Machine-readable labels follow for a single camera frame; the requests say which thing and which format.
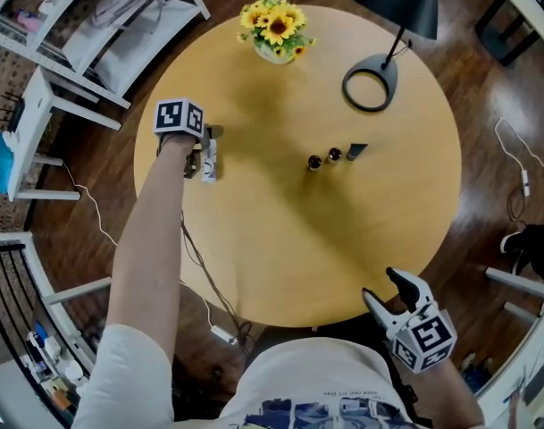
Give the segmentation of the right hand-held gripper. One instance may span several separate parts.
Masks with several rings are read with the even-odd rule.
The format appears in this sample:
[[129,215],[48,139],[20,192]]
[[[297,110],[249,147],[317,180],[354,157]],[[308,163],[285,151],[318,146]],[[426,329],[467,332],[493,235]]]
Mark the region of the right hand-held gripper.
[[393,267],[388,267],[386,274],[397,286],[398,295],[412,313],[411,317],[399,325],[400,315],[389,311],[382,300],[366,288],[362,288],[363,301],[385,331],[391,353],[412,373],[422,373],[450,357],[457,341],[456,329],[447,310],[439,310],[431,304],[433,296],[425,280]]

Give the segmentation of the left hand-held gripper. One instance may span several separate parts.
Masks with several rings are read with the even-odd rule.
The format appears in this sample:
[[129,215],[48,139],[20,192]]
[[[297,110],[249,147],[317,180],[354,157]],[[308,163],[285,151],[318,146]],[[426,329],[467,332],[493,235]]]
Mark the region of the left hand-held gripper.
[[207,140],[218,139],[224,133],[221,125],[204,123],[203,109],[188,98],[161,100],[156,104],[154,134],[158,137],[156,155],[159,156],[163,144],[176,134],[194,137],[200,149],[193,149],[187,156],[184,177],[192,179],[201,168],[200,155],[207,147]]

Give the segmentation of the white tube bottle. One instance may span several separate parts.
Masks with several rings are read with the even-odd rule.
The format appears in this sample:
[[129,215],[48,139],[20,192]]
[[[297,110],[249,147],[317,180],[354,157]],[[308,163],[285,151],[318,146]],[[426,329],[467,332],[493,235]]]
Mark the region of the white tube bottle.
[[216,182],[217,181],[217,140],[210,139],[206,148],[202,150],[202,182]]

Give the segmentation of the person's right forearm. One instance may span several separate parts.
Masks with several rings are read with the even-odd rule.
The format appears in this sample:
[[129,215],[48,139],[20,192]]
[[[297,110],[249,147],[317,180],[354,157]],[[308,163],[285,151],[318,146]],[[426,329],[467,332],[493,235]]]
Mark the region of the person's right forearm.
[[473,429],[484,416],[473,392],[450,359],[423,372],[431,388],[431,419],[435,429]]

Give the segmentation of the person's left forearm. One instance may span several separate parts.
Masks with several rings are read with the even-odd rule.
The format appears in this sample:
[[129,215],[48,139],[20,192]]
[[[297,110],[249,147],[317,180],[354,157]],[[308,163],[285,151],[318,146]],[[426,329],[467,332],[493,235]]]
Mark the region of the person's left forearm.
[[150,337],[172,361],[180,312],[184,168],[196,140],[165,138],[114,253],[108,325]]

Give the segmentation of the person's dark trousers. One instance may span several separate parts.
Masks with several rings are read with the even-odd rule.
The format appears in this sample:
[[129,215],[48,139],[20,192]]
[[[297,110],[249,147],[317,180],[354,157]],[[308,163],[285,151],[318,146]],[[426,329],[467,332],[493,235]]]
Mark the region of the person's dark trousers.
[[273,346],[287,341],[305,338],[327,337],[343,341],[351,341],[375,350],[386,362],[390,361],[389,351],[385,345],[384,331],[376,323],[371,314],[363,314],[343,322],[326,324],[317,327],[288,328],[267,326],[247,356],[244,369],[255,359]]

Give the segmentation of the person's white printed T-shirt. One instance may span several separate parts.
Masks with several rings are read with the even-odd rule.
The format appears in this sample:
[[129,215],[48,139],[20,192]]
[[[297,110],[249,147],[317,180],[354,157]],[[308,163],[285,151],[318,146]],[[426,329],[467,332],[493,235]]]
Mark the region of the person's white printed T-shirt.
[[144,333],[105,328],[71,429],[422,429],[373,349],[325,337],[260,355],[214,420],[175,421],[172,367]]

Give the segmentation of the white metal shelf rack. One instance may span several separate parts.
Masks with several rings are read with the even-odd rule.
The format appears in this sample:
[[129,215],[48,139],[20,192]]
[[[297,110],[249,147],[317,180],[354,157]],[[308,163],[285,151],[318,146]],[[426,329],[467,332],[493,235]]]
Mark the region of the white metal shelf rack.
[[33,32],[19,29],[21,40],[3,33],[13,24],[1,11],[9,0],[0,0],[0,47],[42,67],[66,85],[76,84],[125,109],[124,94],[159,52],[195,17],[210,17],[203,0],[131,0],[108,25],[97,26],[86,18],[61,49],[45,46],[46,36],[74,0],[56,0],[42,14]]

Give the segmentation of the sunflowers in white pot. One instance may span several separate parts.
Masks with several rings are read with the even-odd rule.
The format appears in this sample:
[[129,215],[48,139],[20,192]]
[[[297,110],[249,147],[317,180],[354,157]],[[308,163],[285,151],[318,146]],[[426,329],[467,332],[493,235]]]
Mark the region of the sunflowers in white pot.
[[257,0],[242,7],[239,14],[240,43],[251,44],[269,63],[285,65],[302,56],[317,43],[302,32],[307,18],[288,0]]

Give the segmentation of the white side table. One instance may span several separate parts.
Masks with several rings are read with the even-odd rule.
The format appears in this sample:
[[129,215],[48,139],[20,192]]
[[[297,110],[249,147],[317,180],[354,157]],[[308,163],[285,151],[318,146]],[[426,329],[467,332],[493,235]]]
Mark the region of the white side table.
[[13,152],[13,166],[7,182],[7,195],[11,201],[16,199],[77,201],[80,199],[80,193],[74,190],[23,189],[21,187],[24,175],[33,164],[63,165],[63,160],[60,158],[41,156],[37,153],[38,144],[54,109],[74,114],[112,130],[121,128],[119,122],[57,96],[54,87],[64,88],[92,103],[98,101],[97,96],[76,84],[40,66],[36,68],[21,96],[24,109],[17,123],[16,131],[11,137],[13,143],[10,145],[10,149]]

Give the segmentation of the black router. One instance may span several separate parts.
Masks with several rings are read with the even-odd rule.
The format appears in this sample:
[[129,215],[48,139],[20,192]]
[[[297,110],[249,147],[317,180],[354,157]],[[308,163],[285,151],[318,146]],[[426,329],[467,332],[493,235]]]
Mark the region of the black router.
[[25,101],[23,97],[9,91],[5,91],[1,98],[6,104],[0,106],[0,130],[16,131],[25,110]]

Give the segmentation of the blue tissue box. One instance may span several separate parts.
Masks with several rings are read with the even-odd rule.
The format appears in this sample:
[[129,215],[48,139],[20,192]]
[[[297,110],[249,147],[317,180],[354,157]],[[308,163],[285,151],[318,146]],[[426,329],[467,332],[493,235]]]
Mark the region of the blue tissue box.
[[17,166],[15,151],[19,146],[17,132],[0,131],[0,194],[8,194],[17,189]]

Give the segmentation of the pink spray bottle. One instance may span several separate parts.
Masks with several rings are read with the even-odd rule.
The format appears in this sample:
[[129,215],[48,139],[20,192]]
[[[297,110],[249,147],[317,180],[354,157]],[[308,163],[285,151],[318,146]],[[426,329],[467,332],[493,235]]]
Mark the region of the pink spray bottle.
[[31,34],[36,34],[42,25],[42,20],[36,14],[23,9],[17,12],[17,22]]

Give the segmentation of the white metal frame desk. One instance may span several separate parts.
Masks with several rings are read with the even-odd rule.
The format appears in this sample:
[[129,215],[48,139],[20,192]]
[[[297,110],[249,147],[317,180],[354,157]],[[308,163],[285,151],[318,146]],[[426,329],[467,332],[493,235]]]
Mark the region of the white metal frame desk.
[[96,349],[65,309],[105,290],[108,277],[55,290],[29,232],[0,232],[0,336],[18,373],[18,388],[44,409],[57,429],[70,429]]

